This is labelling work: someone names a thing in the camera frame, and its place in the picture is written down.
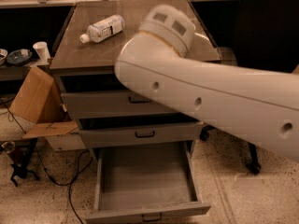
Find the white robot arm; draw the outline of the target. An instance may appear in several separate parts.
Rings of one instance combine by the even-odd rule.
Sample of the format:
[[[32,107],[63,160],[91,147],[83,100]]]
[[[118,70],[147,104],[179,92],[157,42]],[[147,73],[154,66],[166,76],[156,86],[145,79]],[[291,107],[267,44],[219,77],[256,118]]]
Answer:
[[[194,36],[183,12],[154,7],[115,62],[117,79],[154,102],[299,161],[299,76],[190,60]]]

